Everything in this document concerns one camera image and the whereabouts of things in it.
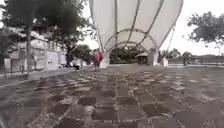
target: cobblestone ground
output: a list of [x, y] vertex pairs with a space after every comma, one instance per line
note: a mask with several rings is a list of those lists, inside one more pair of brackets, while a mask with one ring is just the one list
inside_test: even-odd
[[126, 65], [0, 90], [11, 128], [224, 128], [224, 68]]

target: tree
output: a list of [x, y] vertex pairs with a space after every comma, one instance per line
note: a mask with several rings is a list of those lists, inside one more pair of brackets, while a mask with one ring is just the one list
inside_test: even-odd
[[187, 66], [187, 63], [189, 61], [189, 58], [192, 56], [192, 54], [190, 52], [184, 52], [182, 54], [182, 58], [183, 58], [183, 64], [184, 66]]
[[83, 39], [82, 28], [87, 20], [82, 17], [83, 1], [80, 0], [5, 0], [3, 23], [26, 34], [28, 73], [30, 65], [31, 32], [45, 34], [48, 41], [56, 41], [67, 48], [67, 64], [70, 51]]
[[171, 50], [170, 52], [168, 52], [168, 58], [169, 59], [177, 59], [181, 56], [180, 52], [174, 48], [173, 50]]
[[15, 40], [20, 39], [19, 36], [5, 28], [0, 29], [0, 67], [4, 66], [4, 59], [16, 50]]
[[111, 63], [133, 63], [135, 62], [135, 56], [142, 53], [139, 48], [136, 47], [117, 47], [110, 53]]
[[220, 45], [224, 40], [224, 15], [216, 17], [211, 12], [202, 15], [193, 14], [187, 25], [194, 27], [189, 35], [191, 40], [205, 42], [205, 45], [214, 42], [220, 53]]
[[76, 58], [83, 59], [87, 63], [90, 63], [91, 61], [91, 49], [88, 45], [77, 45], [76, 48], [74, 48], [71, 52], [72, 56]]

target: pedestrian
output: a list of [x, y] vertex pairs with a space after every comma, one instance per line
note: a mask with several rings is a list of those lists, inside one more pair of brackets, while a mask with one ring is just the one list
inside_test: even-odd
[[101, 55], [99, 52], [99, 49], [95, 50], [95, 57], [94, 57], [94, 65], [95, 65], [95, 71], [100, 71], [100, 60], [101, 60]]

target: building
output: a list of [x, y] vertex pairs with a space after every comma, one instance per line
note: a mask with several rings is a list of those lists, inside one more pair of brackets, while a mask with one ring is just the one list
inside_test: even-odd
[[[43, 36], [32, 33], [38, 39], [31, 41], [31, 69], [56, 70], [66, 64], [66, 51], [54, 42], [46, 42]], [[6, 72], [27, 70], [26, 43], [18, 43], [17, 51], [5, 59]]]

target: overcast sky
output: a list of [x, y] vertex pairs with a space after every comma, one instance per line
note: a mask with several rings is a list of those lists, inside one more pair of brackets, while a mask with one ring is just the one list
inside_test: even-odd
[[[218, 49], [215, 49], [215, 45], [209, 45], [209, 48], [205, 48], [204, 43], [194, 43], [188, 41], [188, 34], [191, 32], [191, 28], [186, 26], [188, 18], [193, 13], [202, 14], [211, 11], [215, 15], [224, 13], [224, 0], [184, 0], [184, 6], [181, 15], [176, 25], [176, 31], [171, 42], [170, 49], [177, 48], [181, 53], [189, 51], [196, 55], [201, 54], [216, 54], [218, 55]], [[84, 15], [88, 17], [90, 15], [89, 9], [86, 7]], [[164, 42], [162, 49], [167, 49], [169, 45], [170, 36]], [[92, 49], [98, 47], [98, 43], [92, 41], [89, 37], [82, 44], [88, 44]]]

